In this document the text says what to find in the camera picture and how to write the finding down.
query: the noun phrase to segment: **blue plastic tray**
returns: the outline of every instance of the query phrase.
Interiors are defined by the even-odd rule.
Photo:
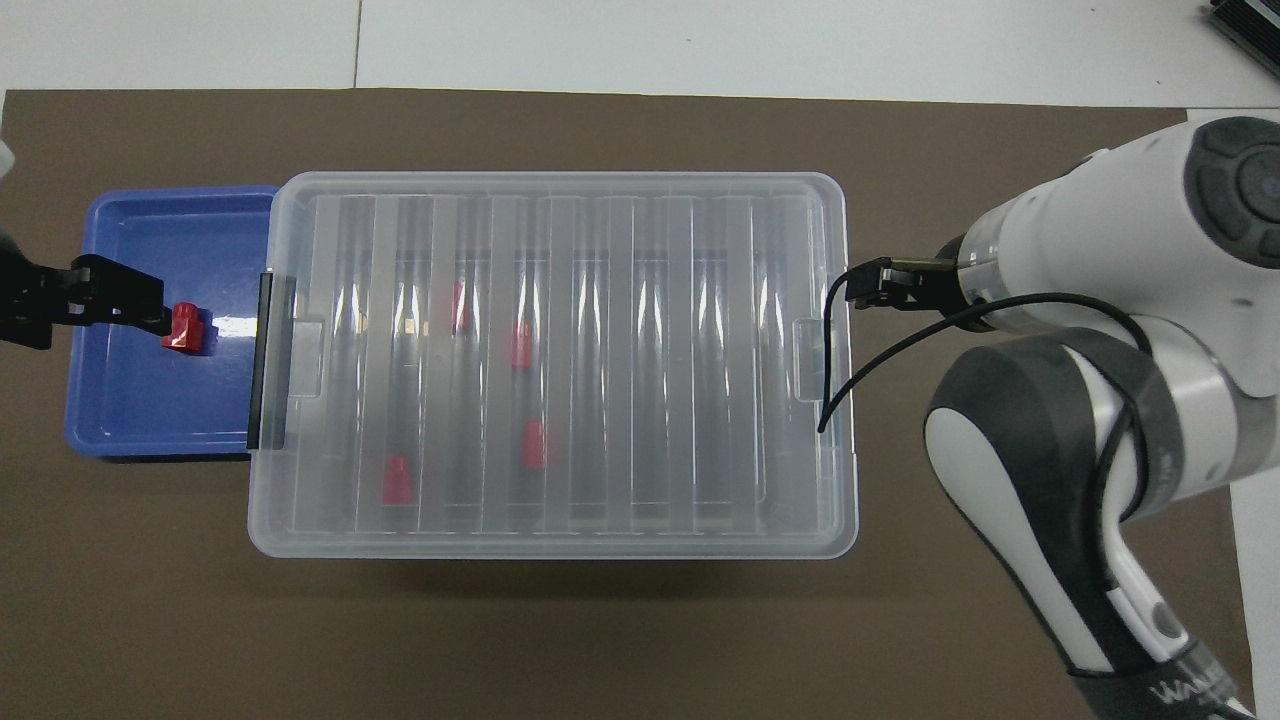
[[[76,328],[65,419],[73,448],[92,456],[246,452],[257,283],[275,191],[129,190],[93,202],[84,252],[163,279],[170,307],[200,306],[205,351],[165,350],[131,327]]]

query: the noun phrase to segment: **transparent plastic container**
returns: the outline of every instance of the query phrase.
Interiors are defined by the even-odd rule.
[[[814,430],[846,265],[826,176],[306,173],[268,265],[248,525],[269,555],[852,544],[851,418]]]

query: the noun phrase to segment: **black cable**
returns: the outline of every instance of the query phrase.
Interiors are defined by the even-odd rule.
[[[847,282],[849,273],[844,273],[836,282],[832,283],[831,290],[827,292],[827,302],[823,305],[822,310],[822,325],[823,325],[823,373],[822,373],[822,415],[818,419],[818,432],[823,433],[827,430],[827,424],[831,421],[832,415],[836,413],[836,407],[844,402],[845,397],[854,391],[854,386],[861,382],[872,370],[881,366],[888,359],[893,357],[899,352],[911,347],[913,345],[927,340],[947,328],[959,325],[968,320],[973,320],[987,315],[989,313],[997,313],[1000,310],[1007,310],[1009,307],[1018,307],[1021,305],[1039,305],[1039,304],[1062,304],[1062,305],[1079,305],[1082,307],[1089,307],[1097,310],[1103,315],[1111,318],[1121,328],[1125,329],[1130,336],[1133,336],[1134,343],[1146,355],[1151,355],[1151,340],[1147,338],[1147,333],[1130,318],[1125,311],[1120,310],[1115,305],[1105,300],[1098,300],[1097,297],[1089,297],[1088,295],[1075,295],[1070,292],[1037,292],[1030,295],[1018,295],[1014,297],[1006,297],[1004,300],[993,300],[991,302],[983,302],[980,305],[974,305],[972,307],[965,307],[964,310],[947,315],[942,320],[933,323],[932,325],[911,333],[910,336],[900,340],[899,342],[891,345],[883,350],[876,357],[867,361],[865,365],[858,369],[844,386],[836,391],[836,395],[831,395],[831,309],[835,304],[836,291],[841,284]]]

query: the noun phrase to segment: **robotic arm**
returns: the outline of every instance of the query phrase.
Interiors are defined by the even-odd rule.
[[[1151,354],[1073,305],[970,320],[1044,334],[956,361],[925,420],[933,469],[1094,714],[1252,717],[1119,525],[1280,464],[1280,126],[1184,123],[1096,152],[940,259],[855,269],[849,297],[951,313],[1064,292],[1132,315]]]

